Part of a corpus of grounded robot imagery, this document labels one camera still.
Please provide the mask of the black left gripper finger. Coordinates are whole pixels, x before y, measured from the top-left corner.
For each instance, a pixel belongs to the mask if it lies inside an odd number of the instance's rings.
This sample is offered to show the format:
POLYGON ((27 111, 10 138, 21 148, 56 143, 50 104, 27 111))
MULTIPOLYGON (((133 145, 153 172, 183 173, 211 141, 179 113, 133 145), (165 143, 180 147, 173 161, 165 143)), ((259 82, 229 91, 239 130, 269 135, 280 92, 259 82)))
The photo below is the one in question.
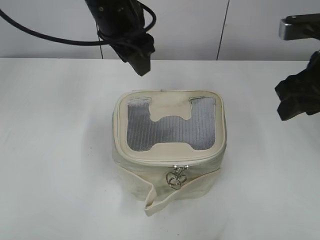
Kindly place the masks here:
POLYGON ((139 76, 145 75, 145 58, 143 55, 139 54, 136 51, 127 51, 123 54, 123 58, 131 65, 131 67, 139 76))
POLYGON ((152 47, 136 49, 137 57, 134 63, 134 70, 138 75, 145 75, 151 70, 151 55, 153 53, 152 47))

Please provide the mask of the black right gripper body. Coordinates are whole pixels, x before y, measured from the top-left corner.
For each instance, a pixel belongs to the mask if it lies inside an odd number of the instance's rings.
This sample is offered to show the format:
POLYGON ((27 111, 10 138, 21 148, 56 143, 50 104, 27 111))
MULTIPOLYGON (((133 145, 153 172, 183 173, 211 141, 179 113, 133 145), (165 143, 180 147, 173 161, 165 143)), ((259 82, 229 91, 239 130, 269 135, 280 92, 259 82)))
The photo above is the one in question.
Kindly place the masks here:
POLYGON ((307 103, 308 116, 320 112, 320 65, 308 64, 307 68, 295 75, 290 75, 274 88, 280 102, 287 99, 299 99, 307 103))

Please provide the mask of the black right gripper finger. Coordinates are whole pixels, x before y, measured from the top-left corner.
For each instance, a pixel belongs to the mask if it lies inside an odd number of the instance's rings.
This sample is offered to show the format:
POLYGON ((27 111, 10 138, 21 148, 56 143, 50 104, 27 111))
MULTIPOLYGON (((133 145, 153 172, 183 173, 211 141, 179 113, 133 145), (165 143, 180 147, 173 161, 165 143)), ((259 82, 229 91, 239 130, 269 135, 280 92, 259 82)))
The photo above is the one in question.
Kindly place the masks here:
POLYGON ((277 113, 282 121, 287 121, 309 110, 307 103, 300 102, 297 98, 289 98, 280 102, 277 113))

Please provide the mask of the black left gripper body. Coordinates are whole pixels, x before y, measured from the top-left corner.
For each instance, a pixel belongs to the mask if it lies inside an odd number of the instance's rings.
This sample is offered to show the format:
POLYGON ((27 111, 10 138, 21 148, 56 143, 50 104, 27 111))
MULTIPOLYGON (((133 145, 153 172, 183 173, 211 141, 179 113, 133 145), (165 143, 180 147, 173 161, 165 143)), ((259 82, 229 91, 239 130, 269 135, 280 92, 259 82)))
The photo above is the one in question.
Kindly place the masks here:
POLYGON ((151 55, 155 52, 154 39, 148 34, 148 31, 154 27, 156 23, 151 22, 146 28, 140 31, 129 33, 124 36, 110 37, 105 35, 98 23, 96 23, 97 35, 100 45, 109 45, 117 54, 121 53, 120 58, 126 62, 133 54, 137 54, 141 59, 151 61, 151 55))

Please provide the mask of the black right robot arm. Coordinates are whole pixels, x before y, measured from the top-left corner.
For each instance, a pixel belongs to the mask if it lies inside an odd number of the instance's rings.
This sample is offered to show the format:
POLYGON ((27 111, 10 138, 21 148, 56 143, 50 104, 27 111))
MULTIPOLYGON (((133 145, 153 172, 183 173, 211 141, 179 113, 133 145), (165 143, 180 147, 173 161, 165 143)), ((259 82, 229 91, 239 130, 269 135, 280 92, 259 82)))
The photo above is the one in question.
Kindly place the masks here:
POLYGON ((282 121, 299 114, 320 112, 320 53, 314 52, 306 68, 289 75, 274 88, 280 104, 277 113, 282 121))

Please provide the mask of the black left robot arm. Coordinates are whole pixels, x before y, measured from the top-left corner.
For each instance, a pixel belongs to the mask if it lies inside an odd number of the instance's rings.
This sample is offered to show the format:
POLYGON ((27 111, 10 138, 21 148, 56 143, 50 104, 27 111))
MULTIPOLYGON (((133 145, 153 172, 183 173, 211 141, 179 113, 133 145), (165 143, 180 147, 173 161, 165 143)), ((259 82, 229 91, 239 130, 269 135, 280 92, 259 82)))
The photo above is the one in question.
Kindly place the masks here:
POLYGON ((87 0, 86 4, 98 36, 139 76, 147 74, 155 52, 155 40, 148 33, 156 23, 155 13, 138 0, 87 0))

